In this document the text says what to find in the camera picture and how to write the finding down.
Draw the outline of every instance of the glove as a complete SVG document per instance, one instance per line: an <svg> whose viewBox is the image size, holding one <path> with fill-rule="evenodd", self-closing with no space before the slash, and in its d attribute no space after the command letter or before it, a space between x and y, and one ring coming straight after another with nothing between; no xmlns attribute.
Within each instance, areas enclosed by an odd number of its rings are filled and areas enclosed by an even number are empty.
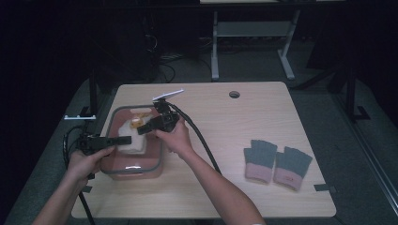
<svg viewBox="0 0 398 225"><path fill-rule="evenodd" d="M252 140L252 148L243 149L246 160L245 176L269 183L272 179L277 146L270 142Z"/></svg>
<svg viewBox="0 0 398 225"><path fill-rule="evenodd" d="M299 190L312 160L298 149L285 147L284 153L276 154L274 181Z"/></svg>

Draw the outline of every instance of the pink container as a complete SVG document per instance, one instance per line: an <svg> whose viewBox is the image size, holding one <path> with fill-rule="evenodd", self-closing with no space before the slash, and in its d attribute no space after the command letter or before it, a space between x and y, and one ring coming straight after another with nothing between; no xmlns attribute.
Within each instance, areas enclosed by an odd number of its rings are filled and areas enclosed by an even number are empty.
<svg viewBox="0 0 398 225"><path fill-rule="evenodd" d="M131 120L139 113L151 113L153 117L158 112L153 106L126 106L117 108L112 115L108 126L107 137L118 136L118 130L127 120ZM153 132L146 134L146 150L144 154L132 155L117 151L104 157L100 163L100 169L114 180L131 180L156 178L163 170L161 140Z"/></svg>

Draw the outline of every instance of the person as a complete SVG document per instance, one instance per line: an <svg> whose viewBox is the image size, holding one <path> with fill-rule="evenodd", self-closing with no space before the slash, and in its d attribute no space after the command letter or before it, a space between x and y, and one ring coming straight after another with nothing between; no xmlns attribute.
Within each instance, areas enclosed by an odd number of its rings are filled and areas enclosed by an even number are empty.
<svg viewBox="0 0 398 225"><path fill-rule="evenodd" d="M193 150L189 130L180 117L170 133L154 130L170 152L178 154L192 169L202 188L226 224L266 224L252 200L228 179L216 172ZM99 171L100 159L114 151L114 147L102 149L85 156L81 151L71 155L69 168L59 187L46 202L34 224L63 224L79 192L87 184L87 176Z"/></svg>

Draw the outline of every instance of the floor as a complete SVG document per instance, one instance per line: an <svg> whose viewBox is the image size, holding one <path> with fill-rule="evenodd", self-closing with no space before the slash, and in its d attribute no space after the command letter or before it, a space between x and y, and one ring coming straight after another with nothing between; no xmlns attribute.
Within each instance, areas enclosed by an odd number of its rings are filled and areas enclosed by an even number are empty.
<svg viewBox="0 0 398 225"><path fill-rule="evenodd" d="M276 50L283 39L247 39L232 45L224 42L219 55L221 83L229 82L270 82L278 81L288 87L303 83L321 72L306 68L314 44L311 41L293 42L288 59L296 74L289 81L283 74L283 68ZM208 83L211 82L209 69L210 53L207 45L198 58L180 57L178 52L164 55L164 64L154 83ZM176 60L167 60L175 56ZM337 208L336 217L331 218L266 218L271 225L279 224L398 224L397 213L391 207L388 198L372 169L372 163L366 157L363 143L358 141L358 130L365 137L367 146L383 166L393 184L398 184L398 130L378 107L370 89L357 81L356 104L364 107L371 120L361 120L352 124L342 110L344 90L340 94L331 94L327 90L330 78L326 78L305 90L291 90L290 94L298 110L330 194ZM115 90L110 94L99 93L99 115L93 130L101 130L104 117L112 104ZM65 114L79 114L82 107L89 104L88 82L71 100ZM8 215L6 224L30 224L43 204L53 193L64 173L60 145L62 137L72 126L79 122L61 120L49 140L35 170L27 181L18 201ZM215 221L188 221L174 219L104 219L97 218L97 224L223 224ZM70 217L68 224L89 224L87 219Z"/></svg>

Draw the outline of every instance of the background table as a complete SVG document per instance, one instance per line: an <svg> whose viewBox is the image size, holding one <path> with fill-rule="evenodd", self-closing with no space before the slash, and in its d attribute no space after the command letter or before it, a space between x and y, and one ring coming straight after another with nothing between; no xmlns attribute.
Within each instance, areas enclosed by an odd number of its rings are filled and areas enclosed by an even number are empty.
<svg viewBox="0 0 398 225"><path fill-rule="evenodd" d="M253 200L265 218L332 217L336 209L328 191L316 191L324 184L313 150L300 123L294 103L282 82L174 83L122 85L104 124L120 106L148 105L152 98L183 88L184 93L169 99L184 111L201 130L222 174ZM238 91L239 98L230 98ZM207 162L207 153L190 129L194 149ZM297 148L314 159L301 190L246 179L243 148L252 139ZM219 218L191 169L175 154L166 153L159 178L114 181L99 172L86 193L95 218ZM72 215L85 218L76 202Z"/></svg>

